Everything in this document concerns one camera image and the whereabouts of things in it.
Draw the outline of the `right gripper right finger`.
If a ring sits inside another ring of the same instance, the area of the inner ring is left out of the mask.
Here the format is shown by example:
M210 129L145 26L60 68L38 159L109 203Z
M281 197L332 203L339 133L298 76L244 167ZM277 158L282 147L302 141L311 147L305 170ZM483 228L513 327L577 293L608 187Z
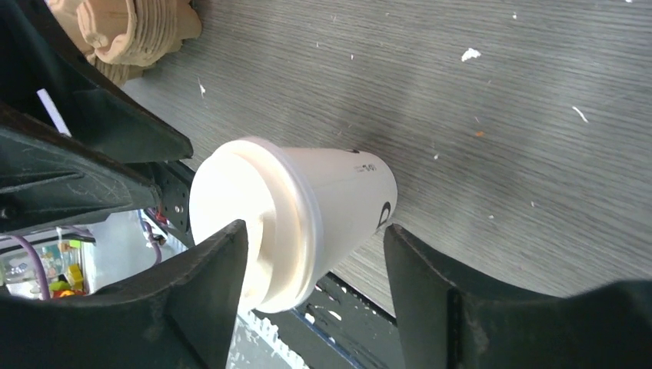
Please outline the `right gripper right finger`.
M384 255L409 368L649 368L651 283L559 298L499 281L405 228Z

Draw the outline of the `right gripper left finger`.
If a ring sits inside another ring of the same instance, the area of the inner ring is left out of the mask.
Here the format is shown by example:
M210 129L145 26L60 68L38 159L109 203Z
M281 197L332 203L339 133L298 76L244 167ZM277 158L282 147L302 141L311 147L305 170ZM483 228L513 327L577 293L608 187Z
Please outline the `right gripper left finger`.
M248 256L242 220L86 296L1 299L3 368L223 368Z

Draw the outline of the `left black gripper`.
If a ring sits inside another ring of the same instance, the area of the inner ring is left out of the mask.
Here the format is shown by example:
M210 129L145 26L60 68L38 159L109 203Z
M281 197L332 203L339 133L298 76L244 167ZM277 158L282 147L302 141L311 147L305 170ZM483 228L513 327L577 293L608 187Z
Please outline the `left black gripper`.
M41 89L72 138L48 126ZM160 189L121 163L194 154L186 136L86 61L43 1L1 3L1 101L2 234L157 205Z

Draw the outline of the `white plastic cup lid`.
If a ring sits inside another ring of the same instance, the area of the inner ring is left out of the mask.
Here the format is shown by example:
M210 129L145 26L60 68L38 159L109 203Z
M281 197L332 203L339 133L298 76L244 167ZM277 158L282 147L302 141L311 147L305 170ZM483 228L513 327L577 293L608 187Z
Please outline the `white plastic cup lid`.
M286 151L256 137L220 146L195 172L188 215L196 244L234 220L245 222L240 311L276 313L307 299L324 232L317 198Z

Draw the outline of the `white paper coffee cup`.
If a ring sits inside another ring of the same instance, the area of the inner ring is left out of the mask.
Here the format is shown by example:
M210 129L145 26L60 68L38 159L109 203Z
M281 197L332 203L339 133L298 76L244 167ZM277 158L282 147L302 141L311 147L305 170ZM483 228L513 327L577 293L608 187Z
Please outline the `white paper coffee cup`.
M397 207L398 187L388 165L359 150L285 148L315 195L324 246L320 279L386 224Z

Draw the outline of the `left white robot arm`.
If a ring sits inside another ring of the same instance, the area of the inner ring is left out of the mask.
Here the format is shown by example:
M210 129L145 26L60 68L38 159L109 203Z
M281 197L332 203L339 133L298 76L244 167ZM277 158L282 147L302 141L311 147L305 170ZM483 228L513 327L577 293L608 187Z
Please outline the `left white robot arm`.
M93 67L43 1L1 3L1 233L159 210L189 234L187 137Z

